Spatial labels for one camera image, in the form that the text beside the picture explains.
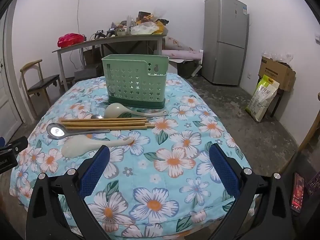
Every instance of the white wall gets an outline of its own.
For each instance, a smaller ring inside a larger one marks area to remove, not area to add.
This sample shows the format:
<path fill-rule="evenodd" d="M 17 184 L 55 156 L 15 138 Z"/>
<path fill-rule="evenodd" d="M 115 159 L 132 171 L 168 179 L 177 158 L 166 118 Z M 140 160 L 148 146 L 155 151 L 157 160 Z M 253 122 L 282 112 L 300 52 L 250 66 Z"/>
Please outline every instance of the white wall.
<path fill-rule="evenodd" d="M 12 54 L 21 92 L 24 91 L 20 68 L 27 62 L 42 58 L 43 76 L 60 73 L 58 58 L 52 51 L 66 33 L 78 33 L 76 11 L 78 0 L 18 0 L 12 27 Z M 139 11 L 154 12 L 159 8 L 169 36 L 194 49 L 202 48 L 204 0 L 80 0 L 80 33 L 88 38 L 97 30 L 108 30 L 113 21 L 126 20 L 127 15 L 137 17 Z M 74 76 L 75 68 L 70 53 L 62 54 L 66 77 Z M 79 52 L 71 56 L 80 66 Z M 26 74 L 28 87 L 38 81 L 36 70 Z M 50 98 L 58 96 L 58 89 L 48 89 Z"/>
<path fill-rule="evenodd" d="M 240 86 L 253 94 L 263 51 L 292 53 L 294 89 L 285 93 L 275 116 L 300 144 L 320 108 L 317 99 L 320 46 L 315 42 L 320 25 L 304 0 L 239 1 L 247 4 L 250 13 L 248 50 Z"/>
<path fill-rule="evenodd" d="M 58 57 L 52 51 L 58 49 L 57 41 L 66 33 L 77 33 L 76 9 L 78 0 L 17 0 L 12 23 L 12 56 L 21 93 L 25 97 L 20 69 L 28 62 L 42 59 L 40 63 L 44 77 L 60 74 Z M 62 60 L 66 77 L 74 76 L 70 53 L 64 53 Z M 80 66 L 79 52 L 71 56 Z M 25 74 L 27 87 L 39 81 L 37 70 Z M 59 96 L 59 86 L 47 88 L 51 99 Z"/>

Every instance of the table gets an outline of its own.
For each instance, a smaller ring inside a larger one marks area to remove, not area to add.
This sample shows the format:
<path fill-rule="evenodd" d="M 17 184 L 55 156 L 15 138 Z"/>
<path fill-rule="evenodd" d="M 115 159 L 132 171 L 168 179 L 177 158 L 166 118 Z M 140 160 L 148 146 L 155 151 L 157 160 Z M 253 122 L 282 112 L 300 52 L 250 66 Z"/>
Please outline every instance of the table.
<path fill-rule="evenodd" d="M 223 217 L 234 198 L 225 191 L 210 162 L 208 150 L 213 143 L 242 168 L 250 167 L 220 119 L 183 78 L 167 74 L 165 98 L 170 114 L 151 120 L 153 129 L 87 135 L 98 140 L 134 137 L 130 145 L 110 148 L 103 175 L 93 194 L 84 199 L 113 240 L 174 239 Z M 29 147 L 17 158 L 19 166 L 12 169 L 10 194 L 17 201 L 28 207 L 41 172 L 50 177 L 62 175 L 97 151 L 63 157 L 61 148 L 67 138 L 49 138 L 47 124 L 103 114 L 107 100 L 105 77 L 100 77 L 78 82 L 55 102 L 29 136 Z M 60 203 L 71 229 L 77 230 L 62 196 Z"/>
<path fill-rule="evenodd" d="M 58 61 L 59 61 L 62 83 L 65 88 L 65 91 L 68 91 L 67 81 L 66 81 L 66 77 L 64 74 L 62 58 L 61 58 L 62 53 L 72 51 L 75 49 L 80 49 L 81 62 L 82 62 L 82 65 L 84 66 L 84 56 L 83 56 L 83 48 L 84 47 L 90 47 L 90 46 L 96 46 L 96 45 L 103 44 L 112 53 L 117 54 L 117 52 L 109 44 L 116 43 L 116 42 L 124 42 L 124 41 L 136 41 L 136 43 L 127 52 L 127 54 L 130 54 L 133 51 L 133 49 L 135 47 L 137 47 L 137 45 L 141 41 L 157 41 L 156 55 L 162 55 L 162 38 L 165 36 L 166 35 L 164 35 L 164 34 L 142 34 L 142 35 L 125 35 L 125 36 L 100 38 L 100 39 L 95 39 L 95 40 L 91 40 L 91 41 L 84 41 L 81 43 L 77 43 L 77 44 L 62 48 L 62 49 L 57 49 L 57 50 L 53 51 L 52 53 L 56 52 L 58 54 Z"/>

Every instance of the white door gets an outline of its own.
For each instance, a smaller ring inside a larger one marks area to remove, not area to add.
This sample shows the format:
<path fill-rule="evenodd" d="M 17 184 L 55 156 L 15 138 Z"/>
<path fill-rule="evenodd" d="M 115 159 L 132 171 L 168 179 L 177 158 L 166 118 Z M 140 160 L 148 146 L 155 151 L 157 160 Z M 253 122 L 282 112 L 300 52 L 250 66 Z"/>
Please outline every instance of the white door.
<path fill-rule="evenodd" d="M 6 14 L 7 12 L 0 19 L 0 137 L 7 143 L 22 121 L 13 102 L 4 69 L 3 37 Z"/>

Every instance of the chopstick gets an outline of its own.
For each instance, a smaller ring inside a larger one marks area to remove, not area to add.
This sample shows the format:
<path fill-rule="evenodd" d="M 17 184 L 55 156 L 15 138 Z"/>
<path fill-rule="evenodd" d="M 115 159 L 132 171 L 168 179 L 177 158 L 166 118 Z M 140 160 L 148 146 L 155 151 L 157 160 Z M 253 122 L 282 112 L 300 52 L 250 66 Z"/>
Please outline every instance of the chopstick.
<path fill-rule="evenodd" d="M 62 122 L 62 124 L 65 127 L 68 126 L 81 126 L 81 127 L 87 127 L 87 126 L 96 126 L 96 127 L 107 127 L 107 126 L 133 126 L 133 125 L 142 125 L 144 126 L 146 123 L 137 121 L 123 121 L 123 122 Z"/>
<path fill-rule="evenodd" d="M 147 120 L 146 117 L 136 118 L 103 118 L 103 119 L 62 119 L 61 122 L 105 122 L 105 121 L 136 121 L 136 120 Z"/>
<path fill-rule="evenodd" d="M 132 126 L 67 126 L 67 130 L 101 130 L 101 129 L 109 129 L 109 130 L 146 130 L 148 126 L 146 125 L 132 125 Z"/>

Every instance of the silver refrigerator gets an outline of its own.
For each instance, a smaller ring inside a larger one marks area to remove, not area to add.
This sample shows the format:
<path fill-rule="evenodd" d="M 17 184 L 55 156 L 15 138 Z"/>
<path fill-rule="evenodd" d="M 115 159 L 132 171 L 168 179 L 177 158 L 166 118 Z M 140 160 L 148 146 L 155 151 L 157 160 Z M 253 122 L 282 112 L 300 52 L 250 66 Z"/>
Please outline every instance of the silver refrigerator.
<path fill-rule="evenodd" d="M 204 1 L 202 76 L 239 85 L 248 37 L 247 6 L 238 0 Z"/>

